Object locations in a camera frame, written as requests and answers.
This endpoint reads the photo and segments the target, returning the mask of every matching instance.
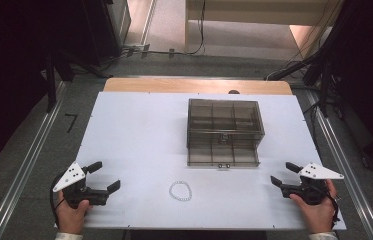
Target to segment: white bracelet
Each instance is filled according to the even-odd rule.
[[[177,184],[183,184],[187,187],[187,190],[189,191],[189,196],[187,198],[181,198],[181,197],[178,197],[176,195],[173,194],[172,190],[173,190],[173,187],[176,186]],[[184,182],[184,181],[175,181],[173,184],[171,184],[171,187],[170,187],[170,196],[176,200],[179,200],[179,201],[182,201],[182,202],[186,202],[186,201],[189,201],[190,199],[192,199],[192,190],[190,189],[190,186],[189,184],[187,184],[187,182]]]

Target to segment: floor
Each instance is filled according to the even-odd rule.
[[[130,2],[134,6],[134,0],[129,0]],[[177,4],[173,2],[169,0],[156,1],[148,30],[146,31],[145,28],[139,30],[142,33],[147,32],[147,35],[136,34],[135,36],[132,34],[128,36],[126,44],[141,45],[149,43],[151,50],[168,51],[168,49],[173,48],[177,51],[182,51],[184,45],[181,44],[180,39],[183,37],[182,39],[184,40],[184,31],[182,33],[179,29],[156,29],[160,25],[157,24],[159,21],[167,21],[168,13],[167,10],[164,10],[165,7],[171,6],[177,9]],[[140,0],[140,3],[145,4],[149,8],[152,6],[151,1]],[[148,14],[149,10],[143,10],[142,12]],[[227,51],[208,44],[206,45],[205,53],[200,56],[179,55],[169,58],[169,56],[163,54],[148,54],[147,57],[142,58],[141,55],[135,54],[113,62],[105,70],[105,73],[114,76],[205,76],[215,79],[262,79],[267,74],[285,67],[287,60],[299,53],[297,49],[293,48],[293,39],[287,36],[287,32],[284,31],[281,34],[284,37],[279,39],[282,39],[283,43],[281,43],[282,41],[271,42],[272,40],[269,39],[256,40],[255,44],[257,46],[255,48],[257,49],[255,49],[254,53],[246,55],[246,57],[242,55],[244,53],[241,53],[243,49],[240,50],[240,47],[237,50]],[[175,37],[178,40],[170,40],[168,37]],[[254,42],[254,40],[248,40],[246,43]],[[228,40],[223,41],[219,46],[229,45]],[[305,73],[305,69],[302,72],[298,71],[292,76],[288,76],[285,80],[290,83],[293,94],[297,96],[304,111],[312,104],[310,96],[314,92],[317,93],[317,90],[308,89],[302,85],[300,82],[302,73]],[[6,208],[8,211],[6,212],[7,218],[3,218],[4,221],[0,223],[0,239],[53,239],[55,237],[54,219],[49,208],[50,183],[61,169],[64,169],[75,160],[96,96],[99,91],[102,91],[104,84],[105,79],[83,72],[76,75],[73,83],[61,83],[58,95],[58,111],[53,116],[45,114],[47,99],[44,98],[31,111],[30,115],[1,152],[0,207],[3,207],[2,209]],[[337,100],[334,95],[331,98],[332,101]],[[369,202],[368,207],[373,213],[373,171],[363,166],[361,152],[347,125],[338,118],[335,109],[329,106],[328,112],[328,119],[335,130],[336,137],[343,146],[342,150],[347,162],[350,164],[361,191]],[[73,122],[73,115],[77,116],[75,122]],[[52,117],[53,124],[44,126],[44,119],[49,117]],[[315,143],[319,148],[323,164],[335,171],[339,171],[336,161],[337,156],[332,151],[332,146],[328,141],[329,138],[326,138],[322,124],[320,124],[321,117],[311,116],[310,113],[305,114],[305,117],[309,131],[316,139]],[[41,144],[36,144],[32,148],[32,143],[38,140],[36,135],[38,132],[42,132],[45,137],[42,139]],[[33,163],[30,165],[25,164],[28,159],[33,159]],[[19,173],[20,169],[25,170],[26,176],[22,175],[23,172]],[[24,177],[23,181],[14,181],[14,179],[17,180],[22,177]],[[335,182],[335,184],[342,197],[340,208],[348,227],[348,230],[338,233],[341,239],[373,239],[373,237],[369,237],[370,231],[366,230],[367,228],[362,220],[370,216],[363,216],[364,212],[356,210],[358,200],[355,200],[352,196],[351,186],[345,182]],[[19,194],[9,195],[9,190],[14,188],[20,189]],[[3,201],[10,197],[12,197],[10,203]],[[134,238],[135,233],[132,233],[114,229],[85,229],[84,239],[124,240],[131,237]],[[305,230],[268,231],[264,234],[266,234],[264,237],[269,240],[307,238]],[[248,234],[250,238],[254,236],[252,239],[257,239],[255,237],[257,235],[258,233],[253,234],[252,232]],[[152,236],[154,236],[153,239],[162,239],[163,235]],[[239,234],[230,236],[228,239],[247,238],[243,237],[243,235],[241,237]]]

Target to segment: gray plastic drawer organizer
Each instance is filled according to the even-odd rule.
[[[188,166],[257,167],[264,127],[256,101],[189,99]]]

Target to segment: white sleeve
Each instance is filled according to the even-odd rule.
[[[60,233],[56,234],[55,240],[82,240],[82,235],[69,234],[69,233]]]
[[[316,233],[311,234],[310,240],[337,240],[336,234],[334,232],[326,232],[326,233]]]

